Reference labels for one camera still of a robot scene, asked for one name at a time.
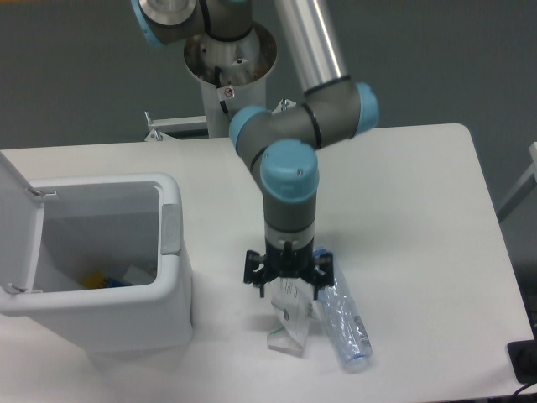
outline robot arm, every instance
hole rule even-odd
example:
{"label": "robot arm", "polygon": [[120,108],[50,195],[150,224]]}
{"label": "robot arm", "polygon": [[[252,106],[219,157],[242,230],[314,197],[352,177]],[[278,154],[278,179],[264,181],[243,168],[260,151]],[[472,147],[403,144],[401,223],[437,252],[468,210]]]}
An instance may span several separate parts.
{"label": "robot arm", "polygon": [[[139,0],[147,20],[145,2],[152,0]],[[202,32],[211,36],[217,32],[217,40],[233,41],[241,38],[238,31],[248,34],[251,30],[249,1],[176,3],[185,7],[187,3],[195,5],[190,19],[174,34],[175,39]],[[276,277],[302,278],[314,286],[316,298],[318,290],[333,285],[333,270],[331,254],[313,257],[319,184],[315,151],[375,127],[378,103],[369,86],[351,81],[326,0],[276,0],[275,3],[305,102],[275,114],[252,102],[252,106],[235,114],[229,124],[235,150],[263,193],[266,254],[247,251],[244,282],[257,286],[263,297],[264,284]],[[234,32],[213,31],[213,22],[222,15],[233,18],[237,24],[240,20],[241,28]],[[158,26],[152,25],[151,30],[166,41],[167,28],[162,26],[163,21]],[[233,25],[231,19],[226,22]]]}

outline blue joint cap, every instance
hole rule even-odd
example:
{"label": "blue joint cap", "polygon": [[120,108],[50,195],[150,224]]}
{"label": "blue joint cap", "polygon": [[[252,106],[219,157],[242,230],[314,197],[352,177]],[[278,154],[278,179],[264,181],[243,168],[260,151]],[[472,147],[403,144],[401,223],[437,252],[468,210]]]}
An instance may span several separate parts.
{"label": "blue joint cap", "polygon": [[377,96],[375,96],[371,87],[365,82],[358,82],[356,89],[360,94],[360,120],[358,122],[358,128],[354,133],[355,136],[377,126],[380,116]]}
{"label": "blue joint cap", "polygon": [[153,31],[143,17],[142,10],[140,9],[140,5],[138,4],[138,0],[131,0],[131,6],[133,6],[134,14],[136,15],[136,19],[138,20],[138,25],[143,32],[143,36],[145,36],[145,40],[147,40],[148,43],[154,48],[164,48],[165,45],[160,42],[156,36],[154,36]]}
{"label": "blue joint cap", "polygon": [[297,139],[271,144],[263,153],[261,181],[272,196],[287,203],[301,203],[317,192],[317,155]]}
{"label": "blue joint cap", "polygon": [[229,123],[229,138],[233,142],[233,147],[237,151],[238,138],[241,135],[241,130],[244,125],[258,113],[270,113],[266,107],[259,107],[257,105],[250,105],[237,112],[233,117],[231,123]]}

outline black cable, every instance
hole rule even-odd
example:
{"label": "black cable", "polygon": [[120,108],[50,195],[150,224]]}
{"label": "black cable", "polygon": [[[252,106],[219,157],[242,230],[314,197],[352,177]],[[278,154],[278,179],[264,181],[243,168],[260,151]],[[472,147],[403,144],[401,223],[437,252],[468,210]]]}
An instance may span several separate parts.
{"label": "black cable", "polygon": [[524,386],[522,386],[521,388],[517,389],[512,395],[511,397],[509,397],[509,400],[507,400],[507,403],[513,403],[515,398],[519,395],[520,392],[530,388],[531,386],[533,385],[537,385],[537,380],[535,382],[530,382],[529,384],[526,384]]}

